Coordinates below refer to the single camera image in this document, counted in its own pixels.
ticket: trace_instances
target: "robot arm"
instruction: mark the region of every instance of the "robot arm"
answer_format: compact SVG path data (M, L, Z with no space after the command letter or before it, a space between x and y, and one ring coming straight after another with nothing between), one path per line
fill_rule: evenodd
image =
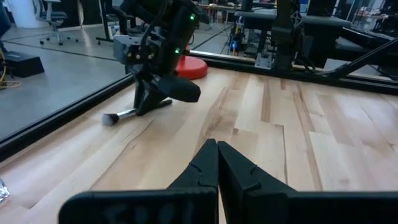
M136 115L171 104L168 97L197 102L199 87L177 77L175 69L198 23L208 23L207 15L191 0L114 0L113 7L150 24L143 35L114 36L114 56L136 81Z

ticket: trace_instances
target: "black box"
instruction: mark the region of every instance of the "black box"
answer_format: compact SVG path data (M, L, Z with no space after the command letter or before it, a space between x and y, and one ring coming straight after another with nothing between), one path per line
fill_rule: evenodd
M26 78L44 72L40 57L20 52L4 53L8 74Z

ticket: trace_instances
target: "red stool base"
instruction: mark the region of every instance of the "red stool base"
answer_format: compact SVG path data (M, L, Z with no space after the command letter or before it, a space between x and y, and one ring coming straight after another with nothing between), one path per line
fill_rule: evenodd
M181 58L176 71L179 77L195 80L205 77L207 75L207 68L208 66L203 60L185 56L185 59Z

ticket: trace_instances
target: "wooden tabletop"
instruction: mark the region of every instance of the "wooden tabletop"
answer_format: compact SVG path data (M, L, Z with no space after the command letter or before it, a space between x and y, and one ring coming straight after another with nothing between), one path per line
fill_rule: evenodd
M198 103L102 126L130 86L2 162L1 223L56 223L85 190L166 188L207 138L297 190L398 190L398 97L214 68L195 83Z

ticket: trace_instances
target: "brush bristles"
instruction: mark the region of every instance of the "brush bristles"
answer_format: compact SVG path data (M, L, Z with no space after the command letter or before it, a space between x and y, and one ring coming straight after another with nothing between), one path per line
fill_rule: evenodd
M102 124L105 126L113 126L119 121L119 116L117 114L103 114Z

